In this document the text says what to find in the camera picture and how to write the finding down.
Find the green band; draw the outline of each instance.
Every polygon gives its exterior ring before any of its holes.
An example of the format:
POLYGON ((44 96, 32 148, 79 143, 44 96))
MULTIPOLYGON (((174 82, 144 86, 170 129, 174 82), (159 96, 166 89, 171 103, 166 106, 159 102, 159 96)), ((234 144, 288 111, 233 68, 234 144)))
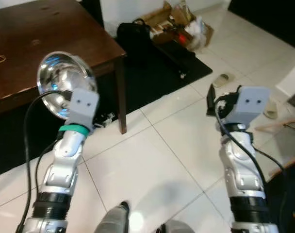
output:
POLYGON ((85 137, 87 137, 89 134, 89 130, 82 125, 63 125, 59 129, 59 131, 68 131, 68 130, 81 133, 85 137))

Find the black rug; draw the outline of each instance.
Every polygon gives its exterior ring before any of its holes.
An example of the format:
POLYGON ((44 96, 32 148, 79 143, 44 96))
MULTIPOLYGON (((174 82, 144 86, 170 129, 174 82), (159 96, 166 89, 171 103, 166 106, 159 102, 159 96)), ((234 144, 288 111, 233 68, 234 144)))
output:
MULTIPOLYGON (((189 70, 180 78, 177 67, 153 48, 146 46, 125 59, 127 113, 130 113, 163 95, 169 94, 187 84, 202 78, 212 70, 191 53, 176 43, 164 45, 179 58, 189 70)), ((112 74, 97 78, 100 104, 95 117, 102 122, 107 115, 117 115, 115 80, 112 74)), ((28 105, 0 114, 0 174, 25 162, 23 144, 23 118, 28 105)), ((30 122, 31 158, 52 142, 63 121, 54 117, 42 103, 34 109, 30 122)))

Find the white tile floor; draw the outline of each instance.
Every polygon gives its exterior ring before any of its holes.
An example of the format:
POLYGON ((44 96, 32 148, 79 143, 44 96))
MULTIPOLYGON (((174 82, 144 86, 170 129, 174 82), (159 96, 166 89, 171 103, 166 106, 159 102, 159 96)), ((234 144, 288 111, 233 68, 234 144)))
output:
MULTIPOLYGON (((143 226, 131 232, 150 233, 170 218, 186 222, 197 233, 230 232, 232 214, 218 157, 220 135, 215 119, 205 116, 209 85, 230 72, 236 80, 217 89, 217 95, 239 84, 264 85, 277 101, 278 120, 295 117, 295 109, 275 89, 285 76, 295 75, 295 50, 224 7, 201 15, 215 35, 197 57, 213 73, 128 114, 126 134, 121 135, 114 122, 87 139, 68 233, 92 233, 106 211, 122 200, 144 217, 143 226)), ((254 131, 272 122, 261 115, 251 124, 255 145, 286 162, 295 154, 294 131, 254 131)), ((40 176, 51 160, 50 154, 44 156, 40 176)), ((268 178, 275 165, 260 155, 258 160, 268 178)), ((15 231, 26 199, 25 177, 24 166, 0 175, 0 233, 15 231)))

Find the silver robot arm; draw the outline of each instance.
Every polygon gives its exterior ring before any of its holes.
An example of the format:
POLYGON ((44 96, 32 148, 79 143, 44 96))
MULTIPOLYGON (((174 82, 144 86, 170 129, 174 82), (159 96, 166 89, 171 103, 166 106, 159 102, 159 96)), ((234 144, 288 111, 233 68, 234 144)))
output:
POLYGON ((27 219, 23 233, 66 232, 66 215, 78 176, 77 165, 83 143, 93 131, 92 120, 98 100, 99 96, 95 92, 82 89, 73 91, 69 119, 59 129, 63 136, 54 145, 54 161, 47 169, 33 204, 32 217, 27 219))
MULTIPOLYGON (((246 130, 250 122, 261 114, 268 101, 269 90, 263 87, 242 86, 237 92, 221 97, 222 102, 215 107, 229 133, 255 157, 252 134, 246 130)), ((207 97, 209 104, 215 98, 213 87, 207 97)), ((263 181, 251 158, 226 134, 222 134, 220 159, 225 169, 225 181, 234 215, 232 233, 278 233, 278 228, 270 222, 269 209, 263 181)))

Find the slipper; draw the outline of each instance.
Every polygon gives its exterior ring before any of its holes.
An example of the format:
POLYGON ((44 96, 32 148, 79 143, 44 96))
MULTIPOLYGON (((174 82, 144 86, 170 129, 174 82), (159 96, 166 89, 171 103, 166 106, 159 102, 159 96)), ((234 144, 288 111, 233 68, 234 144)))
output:
POLYGON ((231 73, 224 73, 217 77, 212 85, 216 88, 222 87, 235 79, 235 76, 231 73))
POLYGON ((277 119, 278 111, 277 111, 276 103, 272 101, 271 99, 269 99, 263 113, 269 119, 277 119))

